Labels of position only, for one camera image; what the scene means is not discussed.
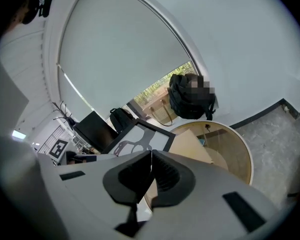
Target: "ceiling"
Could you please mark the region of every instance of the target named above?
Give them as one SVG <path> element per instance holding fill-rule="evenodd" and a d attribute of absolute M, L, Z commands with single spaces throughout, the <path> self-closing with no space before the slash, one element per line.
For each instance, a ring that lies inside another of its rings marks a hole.
<path fill-rule="evenodd" d="M 20 24 L 0 40 L 0 61 L 17 87 L 28 98 L 16 130 L 30 135 L 53 112 L 43 66 L 47 18 Z"/>

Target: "black monitor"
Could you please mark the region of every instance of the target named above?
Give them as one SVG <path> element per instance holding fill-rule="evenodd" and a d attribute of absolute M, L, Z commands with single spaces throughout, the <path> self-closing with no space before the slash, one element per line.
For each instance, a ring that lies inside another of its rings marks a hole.
<path fill-rule="evenodd" d="M 118 136 L 118 133 L 95 111 L 77 123 L 73 129 L 99 152 L 102 152 Z"/>

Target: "black picture frame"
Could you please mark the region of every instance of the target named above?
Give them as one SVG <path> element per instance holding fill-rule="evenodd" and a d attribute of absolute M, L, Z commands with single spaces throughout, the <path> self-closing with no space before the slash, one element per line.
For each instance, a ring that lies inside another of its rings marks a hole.
<path fill-rule="evenodd" d="M 124 129 L 117 138 L 115 138 L 115 140 L 113 142 L 111 142 L 111 144 L 109 146 L 107 146 L 102 152 L 101 154 L 109 154 L 109 152 L 124 138 L 124 136 L 126 136 L 128 134 L 128 132 L 130 132 L 132 130 L 133 127 L 137 126 L 137 125 L 142 125 L 146 128 L 149 128 L 153 131 L 159 132 L 163 135 L 166 135 L 169 137 L 168 141 L 166 142 L 163 151 L 169 152 L 169 149 L 172 145 L 172 142 L 174 141 L 176 135 L 172 132 L 169 132 L 167 130 L 161 129 L 151 123 L 148 123 L 146 121 L 143 121 L 139 118 L 135 119 L 126 129 Z"/>

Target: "round table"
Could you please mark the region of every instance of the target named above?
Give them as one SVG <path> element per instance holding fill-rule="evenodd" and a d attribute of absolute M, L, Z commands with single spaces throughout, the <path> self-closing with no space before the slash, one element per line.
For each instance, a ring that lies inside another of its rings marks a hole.
<path fill-rule="evenodd" d="M 250 149 L 245 140 L 234 129 L 219 122 L 196 121 L 183 124 L 171 130 L 180 135 L 191 130 L 203 143 L 203 147 L 219 166 L 245 183 L 251 185 L 254 175 L 254 163 Z M 151 200 L 157 196 L 157 184 L 154 180 L 148 189 L 145 201 L 151 207 Z"/>

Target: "gray floor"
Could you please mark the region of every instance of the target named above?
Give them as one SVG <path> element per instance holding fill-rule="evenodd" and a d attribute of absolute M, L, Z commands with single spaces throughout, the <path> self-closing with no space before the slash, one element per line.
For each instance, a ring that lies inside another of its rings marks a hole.
<path fill-rule="evenodd" d="M 252 186 L 283 208 L 287 193 L 300 190 L 300 117 L 295 120 L 280 106 L 236 131 L 251 150 Z"/>

